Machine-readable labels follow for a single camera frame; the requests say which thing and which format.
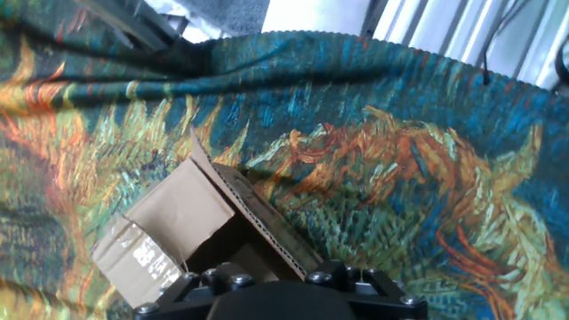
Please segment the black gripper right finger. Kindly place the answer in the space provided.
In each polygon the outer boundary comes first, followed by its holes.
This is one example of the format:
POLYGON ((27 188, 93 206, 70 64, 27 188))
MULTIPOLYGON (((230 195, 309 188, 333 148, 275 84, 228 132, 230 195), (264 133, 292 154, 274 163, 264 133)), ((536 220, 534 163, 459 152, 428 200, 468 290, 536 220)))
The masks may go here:
POLYGON ((356 319, 427 319, 428 303, 406 293, 397 281, 377 268, 347 266, 341 260, 326 260, 310 271, 305 284, 338 293, 356 319))

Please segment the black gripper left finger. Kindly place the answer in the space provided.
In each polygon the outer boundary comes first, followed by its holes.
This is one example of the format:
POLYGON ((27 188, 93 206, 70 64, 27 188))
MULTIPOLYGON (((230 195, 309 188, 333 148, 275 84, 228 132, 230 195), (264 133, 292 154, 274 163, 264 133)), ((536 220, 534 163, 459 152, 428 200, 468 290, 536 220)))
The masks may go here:
POLYGON ((214 303, 225 293, 255 285, 255 279, 238 264, 224 262, 201 274, 188 272, 163 289, 154 302, 134 309, 134 320, 206 319, 214 303))

